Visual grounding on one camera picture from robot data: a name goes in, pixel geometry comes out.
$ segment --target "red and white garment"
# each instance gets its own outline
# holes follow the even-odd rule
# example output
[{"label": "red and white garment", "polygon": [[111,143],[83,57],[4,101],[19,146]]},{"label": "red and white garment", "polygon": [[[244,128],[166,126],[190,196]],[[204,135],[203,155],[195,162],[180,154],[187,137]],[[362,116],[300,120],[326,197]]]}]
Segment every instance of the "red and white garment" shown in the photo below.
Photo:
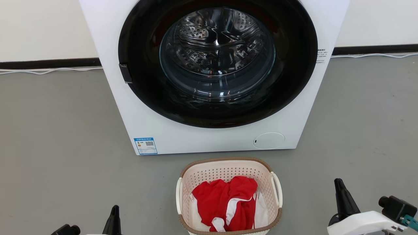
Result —
[{"label": "red and white garment", "polygon": [[193,209],[197,209],[202,222],[197,228],[229,232],[267,226],[267,207],[263,195],[256,191],[255,180],[244,176],[228,183],[221,179],[203,182],[191,195]]}]

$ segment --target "gray floor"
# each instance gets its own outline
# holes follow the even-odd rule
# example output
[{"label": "gray floor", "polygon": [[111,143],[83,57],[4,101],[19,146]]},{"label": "gray floor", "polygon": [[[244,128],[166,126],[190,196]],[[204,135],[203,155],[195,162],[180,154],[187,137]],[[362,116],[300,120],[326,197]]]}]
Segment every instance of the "gray floor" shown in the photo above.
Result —
[{"label": "gray floor", "polygon": [[258,157],[278,175],[283,217],[269,234],[327,234],[336,177],[364,212],[385,195],[418,206],[417,92],[418,56],[332,59],[297,149],[139,157],[103,71],[0,76],[0,233],[68,223],[98,234],[118,204],[124,235],[185,235],[181,170],[228,156]]}]

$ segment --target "round glass door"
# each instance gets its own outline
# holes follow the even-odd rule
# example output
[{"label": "round glass door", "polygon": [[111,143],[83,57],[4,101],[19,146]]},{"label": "round glass door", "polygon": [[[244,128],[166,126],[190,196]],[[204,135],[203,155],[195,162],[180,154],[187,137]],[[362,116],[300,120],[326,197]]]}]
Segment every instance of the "round glass door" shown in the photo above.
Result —
[{"label": "round glass door", "polygon": [[137,97],[203,128],[278,112],[305,87],[316,55],[315,28],[297,0],[141,0],[119,41]]}]

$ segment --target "laundry basket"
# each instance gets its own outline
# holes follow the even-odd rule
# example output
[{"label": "laundry basket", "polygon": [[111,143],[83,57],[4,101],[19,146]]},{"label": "laundry basket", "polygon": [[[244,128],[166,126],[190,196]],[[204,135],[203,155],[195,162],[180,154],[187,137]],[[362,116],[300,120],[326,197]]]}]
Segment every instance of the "laundry basket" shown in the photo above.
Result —
[{"label": "laundry basket", "polygon": [[193,189],[204,181],[223,179],[231,181],[234,176],[253,178],[257,184],[257,191],[263,194],[268,210],[269,225],[257,229],[235,232],[223,232],[222,235],[254,234],[264,235],[273,228],[282,215],[282,189],[279,179],[270,166],[256,158],[221,158],[196,161],[184,168],[176,187],[176,204],[181,224],[191,235],[217,235],[218,232],[201,231],[198,228],[200,220],[193,215]]}]

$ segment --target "white washing machine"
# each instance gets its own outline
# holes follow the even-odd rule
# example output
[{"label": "white washing machine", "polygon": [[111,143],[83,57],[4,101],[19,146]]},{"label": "white washing machine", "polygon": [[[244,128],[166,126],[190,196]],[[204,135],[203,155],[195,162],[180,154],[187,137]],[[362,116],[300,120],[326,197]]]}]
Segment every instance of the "white washing machine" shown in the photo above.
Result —
[{"label": "white washing machine", "polygon": [[138,155],[296,148],[349,0],[80,0]]}]

